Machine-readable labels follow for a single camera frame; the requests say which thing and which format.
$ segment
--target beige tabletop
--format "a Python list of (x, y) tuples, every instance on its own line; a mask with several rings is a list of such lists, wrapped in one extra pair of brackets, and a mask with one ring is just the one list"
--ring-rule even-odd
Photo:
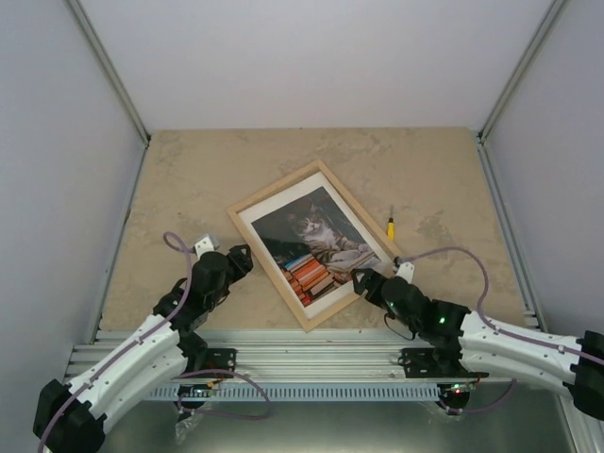
[[(185, 275), (165, 230), (193, 243), (218, 236), (221, 249), (243, 243), (227, 208), (320, 159), (380, 225), (391, 204), (395, 242), (405, 255), (444, 245), (476, 253), (491, 280), (487, 314), (523, 325), (522, 303), (495, 210), (465, 128), (251, 129), (154, 134), (126, 224), (102, 329), (132, 329)], [(428, 296), (474, 308), (478, 267), (449, 252), (417, 261), (413, 282)], [(382, 327), (383, 311), (362, 299), (320, 327)], [(207, 328), (297, 328), (261, 266), (231, 287)]]

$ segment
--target cat photo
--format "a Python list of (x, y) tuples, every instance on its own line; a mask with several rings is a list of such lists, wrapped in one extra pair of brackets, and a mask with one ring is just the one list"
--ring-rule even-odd
[(345, 285), (353, 269), (384, 266), (323, 187), (252, 226), (304, 307)]

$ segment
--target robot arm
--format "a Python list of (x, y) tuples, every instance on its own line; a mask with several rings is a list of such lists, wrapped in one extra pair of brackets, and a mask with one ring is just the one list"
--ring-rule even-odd
[[(68, 383), (52, 380), (42, 389), (34, 421), (39, 438), (67, 403), (46, 433), (47, 451), (98, 451), (118, 420), (160, 384), (184, 372), (215, 367), (208, 363), (208, 345), (194, 331), (226, 299), (229, 286), (253, 267), (249, 246), (232, 247), (226, 255), (216, 248), (210, 236), (195, 245), (199, 260), (184, 303), (178, 302), (184, 295), (183, 278), (111, 354)], [(232, 371), (234, 361), (227, 356), (223, 362)]]
[(355, 293), (386, 311), (432, 346), (445, 373), (493, 373), (545, 387), (573, 399), (575, 407), (604, 420), (604, 336), (551, 335), (486, 318), (465, 306), (432, 299), (410, 284), (399, 262), (387, 278), (370, 269), (352, 271)]

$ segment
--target picture frame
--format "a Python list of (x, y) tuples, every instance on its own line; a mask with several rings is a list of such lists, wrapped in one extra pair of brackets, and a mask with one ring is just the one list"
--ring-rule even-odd
[(350, 270), (390, 272), (398, 247), (321, 161), (227, 210), (305, 331), (359, 298)]

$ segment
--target screwdriver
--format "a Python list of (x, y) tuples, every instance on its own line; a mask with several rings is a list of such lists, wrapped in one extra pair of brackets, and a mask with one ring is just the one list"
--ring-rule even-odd
[(394, 241), (394, 205), (390, 205), (390, 218), (388, 219), (388, 229), (386, 230), (388, 237)]

